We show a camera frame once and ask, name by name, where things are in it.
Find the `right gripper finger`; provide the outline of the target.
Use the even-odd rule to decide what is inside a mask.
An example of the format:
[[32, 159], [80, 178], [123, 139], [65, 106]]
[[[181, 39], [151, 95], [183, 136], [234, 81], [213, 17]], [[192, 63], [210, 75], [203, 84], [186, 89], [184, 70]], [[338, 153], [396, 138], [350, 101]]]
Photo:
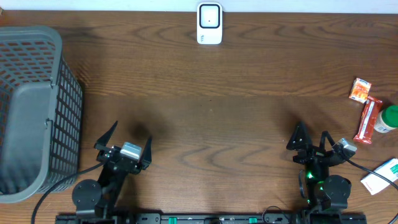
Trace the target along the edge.
[[312, 146], [312, 139], [309, 135], [308, 129], [303, 121], [296, 124], [294, 132], [286, 145], [286, 149], [290, 151], [305, 151], [310, 150]]
[[323, 131], [321, 138], [320, 138], [320, 145], [319, 145], [321, 152], [326, 152], [326, 149], [325, 149], [326, 141], [328, 141], [330, 143], [331, 147], [333, 147], [335, 145], [335, 141], [331, 137], [330, 133], [328, 131]]

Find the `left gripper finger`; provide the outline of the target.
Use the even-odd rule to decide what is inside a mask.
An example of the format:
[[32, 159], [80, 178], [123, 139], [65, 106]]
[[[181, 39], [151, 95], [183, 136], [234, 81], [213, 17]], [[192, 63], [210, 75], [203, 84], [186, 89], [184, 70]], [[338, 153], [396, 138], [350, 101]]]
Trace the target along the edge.
[[99, 151], [107, 151], [108, 148], [106, 147], [109, 140], [111, 139], [111, 136], [114, 133], [114, 130], [116, 129], [116, 126], [118, 125], [118, 121], [116, 121], [108, 131], [106, 131], [95, 143], [94, 148], [99, 150]]
[[146, 170], [152, 163], [152, 136], [150, 136], [146, 142], [144, 149], [139, 160], [139, 166], [141, 170]]

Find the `red Top chocolate bar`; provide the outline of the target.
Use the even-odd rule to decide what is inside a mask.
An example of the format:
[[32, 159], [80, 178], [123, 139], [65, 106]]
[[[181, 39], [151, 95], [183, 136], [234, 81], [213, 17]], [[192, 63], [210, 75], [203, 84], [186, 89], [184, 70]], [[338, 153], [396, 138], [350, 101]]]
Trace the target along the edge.
[[374, 126], [382, 105], [382, 100], [379, 100], [373, 96], [368, 96], [362, 112], [358, 133], [353, 138], [354, 141], [361, 142], [363, 144], [372, 143], [371, 138], [373, 136]]

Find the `small orange snack box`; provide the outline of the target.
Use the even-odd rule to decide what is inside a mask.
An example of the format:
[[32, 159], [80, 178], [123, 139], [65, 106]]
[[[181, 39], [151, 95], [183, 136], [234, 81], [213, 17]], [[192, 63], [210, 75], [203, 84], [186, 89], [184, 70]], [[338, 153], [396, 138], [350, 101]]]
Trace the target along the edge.
[[365, 103], [368, 99], [371, 86], [371, 83], [363, 79], [356, 78], [353, 82], [349, 98], [360, 103]]

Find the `green lid jar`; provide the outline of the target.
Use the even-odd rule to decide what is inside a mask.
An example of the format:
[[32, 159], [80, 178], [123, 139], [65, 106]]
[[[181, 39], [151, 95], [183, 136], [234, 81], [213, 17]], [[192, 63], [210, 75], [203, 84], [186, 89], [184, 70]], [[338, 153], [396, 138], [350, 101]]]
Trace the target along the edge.
[[379, 133], [388, 133], [397, 129], [397, 123], [397, 105], [392, 105], [379, 112], [374, 130]]

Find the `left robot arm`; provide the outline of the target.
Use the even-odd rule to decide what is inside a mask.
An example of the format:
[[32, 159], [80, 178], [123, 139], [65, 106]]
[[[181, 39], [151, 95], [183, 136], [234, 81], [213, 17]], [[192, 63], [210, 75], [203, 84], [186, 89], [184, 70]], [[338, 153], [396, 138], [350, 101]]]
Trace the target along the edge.
[[144, 147], [129, 142], [108, 147], [117, 125], [114, 123], [94, 145], [99, 150], [96, 160], [102, 168], [98, 179], [82, 180], [73, 189], [76, 223], [134, 223], [134, 216], [116, 208], [116, 202], [126, 177], [139, 174], [151, 164], [152, 138], [147, 139]]

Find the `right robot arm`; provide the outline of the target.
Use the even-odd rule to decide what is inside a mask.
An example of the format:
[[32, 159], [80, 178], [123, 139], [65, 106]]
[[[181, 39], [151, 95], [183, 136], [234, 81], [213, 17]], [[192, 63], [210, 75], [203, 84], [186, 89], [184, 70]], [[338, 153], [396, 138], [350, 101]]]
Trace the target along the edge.
[[291, 223], [342, 223], [341, 211], [348, 207], [351, 182], [331, 175], [329, 168], [346, 161], [345, 145], [335, 142], [328, 131], [322, 132], [320, 144], [312, 143], [304, 122], [296, 124], [286, 146], [297, 151], [292, 160], [304, 166], [299, 173], [300, 193], [308, 207], [291, 216]]

